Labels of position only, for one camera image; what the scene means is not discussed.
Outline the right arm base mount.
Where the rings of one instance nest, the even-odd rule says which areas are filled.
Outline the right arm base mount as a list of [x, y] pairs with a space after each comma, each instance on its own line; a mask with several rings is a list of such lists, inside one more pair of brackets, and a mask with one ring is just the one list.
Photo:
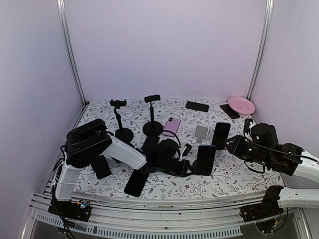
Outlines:
[[270, 186], [260, 203], [241, 207], [240, 217], [244, 222], [255, 221], [257, 230], [262, 234], [272, 234], [277, 231], [284, 213], [284, 209], [278, 204], [279, 194], [283, 188], [283, 186]]

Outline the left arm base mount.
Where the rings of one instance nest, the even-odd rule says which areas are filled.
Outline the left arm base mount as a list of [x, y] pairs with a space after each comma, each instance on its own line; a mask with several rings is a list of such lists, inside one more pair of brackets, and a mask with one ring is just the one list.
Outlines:
[[92, 207], [85, 200], [78, 202], [51, 200], [48, 212], [62, 218], [88, 222]]

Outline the blue-edged phone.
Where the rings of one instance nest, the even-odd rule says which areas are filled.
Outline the blue-edged phone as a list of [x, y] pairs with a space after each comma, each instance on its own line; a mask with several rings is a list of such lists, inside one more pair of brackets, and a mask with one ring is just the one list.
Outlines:
[[197, 151], [198, 175], [209, 176], [212, 172], [216, 148], [213, 145], [200, 145]]
[[231, 124], [227, 122], [217, 122], [211, 145], [215, 146], [216, 150], [224, 149], [224, 141], [228, 138]]

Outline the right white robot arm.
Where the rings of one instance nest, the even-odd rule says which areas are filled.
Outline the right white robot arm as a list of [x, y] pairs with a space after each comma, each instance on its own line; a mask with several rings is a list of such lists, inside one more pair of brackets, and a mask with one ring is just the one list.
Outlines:
[[274, 171], [286, 177], [286, 186], [272, 187], [258, 205], [258, 213], [268, 217], [279, 208], [319, 207], [319, 158], [293, 143], [280, 144], [276, 128], [267, 123], [245, 122], [243, 133], [223, 143], [227, 151], [262, 167], [260, 174]]

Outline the black folding stand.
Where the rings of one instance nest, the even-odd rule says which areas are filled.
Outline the black folding stand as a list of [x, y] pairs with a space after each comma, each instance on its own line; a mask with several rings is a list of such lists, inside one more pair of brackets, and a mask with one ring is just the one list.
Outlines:
[[194, 174], [198, 175], [198, 170], [197, 170], [197, 160], [194, 160], [192, 163], [192, 167], [194, 169]]

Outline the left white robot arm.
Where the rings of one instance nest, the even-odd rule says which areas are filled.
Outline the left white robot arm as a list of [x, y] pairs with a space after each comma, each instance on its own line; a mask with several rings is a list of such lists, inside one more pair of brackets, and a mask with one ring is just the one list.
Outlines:
[[133, 197], [139, 197], [149, 174], [162, 171], [178, 177], [193, 175], [195, 170], [188, 160], [183, 159], [191, 150], [191, 145], [181, 146], [179, 138], [159, 140], [164, 132], [158, 122], [148, 122], [143, 127], [146, 140], [141, 149], [133, 147], [124, 130], [109, 132], [102, 119], [88, 122], [68, 132], [66, 143], [61, 146], [62, 163], [55, 174], [52, 195], [55, 208], [63, 216], [74, 212], [70, 202], [77, 179], [88, 166], [91, 166], [97, 179], [111, 175], [106, 156], [118, 160], [134, 171], [124, 189]]

